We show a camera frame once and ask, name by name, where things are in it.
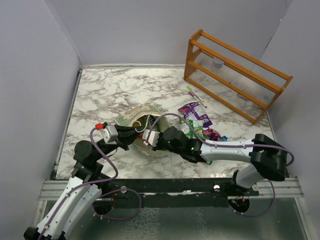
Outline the green printed paper bag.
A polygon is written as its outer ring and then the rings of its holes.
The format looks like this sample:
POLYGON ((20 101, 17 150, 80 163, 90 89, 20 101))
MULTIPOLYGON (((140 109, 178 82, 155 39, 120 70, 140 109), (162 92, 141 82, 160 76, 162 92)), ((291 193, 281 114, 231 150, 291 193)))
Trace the green printed paper bag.
MULTIPOLYGON (((139 105, 120 114, 115 123, 124 127, 141 127, 149 130, 162 112, 150 103, 139 105)), ((138 139, 129 146, 129 151, 122 151, 115 158, 122 179, 153 179, 173 177, 173 155, 167 151, 153 151, 152 147, 143 145, 140 131, 138 139)))

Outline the berries purple snack packet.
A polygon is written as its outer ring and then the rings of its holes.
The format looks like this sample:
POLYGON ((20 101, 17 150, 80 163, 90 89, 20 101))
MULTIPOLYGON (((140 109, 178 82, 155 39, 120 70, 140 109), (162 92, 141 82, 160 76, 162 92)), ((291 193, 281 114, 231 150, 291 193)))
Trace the berries purple snack packet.
POLYGON ((222 140, 222 136, 220 135, 220 133, 209 127, 202 128, 202 135, 205 140, 217 142, 220 142, 222 140))

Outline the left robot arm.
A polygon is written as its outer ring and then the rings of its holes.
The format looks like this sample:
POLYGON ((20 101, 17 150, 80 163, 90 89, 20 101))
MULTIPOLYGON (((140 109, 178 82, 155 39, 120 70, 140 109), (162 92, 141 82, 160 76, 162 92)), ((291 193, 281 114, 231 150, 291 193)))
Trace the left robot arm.
POLYGON ((110 193, 108 182, 119 175, 117 169, 112 177, 104 175, 103 165, 98 160, 109 161, 107 155, 118 148, 128 150, 141 131, 141 127, 96 124, 90 131, 90 140, 81 140, 75 145, 76 164, 62 194, 42 221, 35 227, 28 227, 23 237, 26 240, 66 240, 94 201, 110 193))

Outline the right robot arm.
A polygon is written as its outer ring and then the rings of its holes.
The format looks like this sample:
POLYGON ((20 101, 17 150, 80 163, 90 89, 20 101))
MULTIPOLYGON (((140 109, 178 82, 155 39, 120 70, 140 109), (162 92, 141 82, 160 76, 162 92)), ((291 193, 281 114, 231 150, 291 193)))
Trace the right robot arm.
POLYGON ((240 196, 252 185, 264 179, 282 182, 286 178, 287 150, 264 134, 243 141, 212 141, 200 137, 188 138, 176 127, 164 132, 146 131, 145 142, 154 151, 168 151, 191 163, 238 161, 247 167, 233 173, 229 189, 240 196))

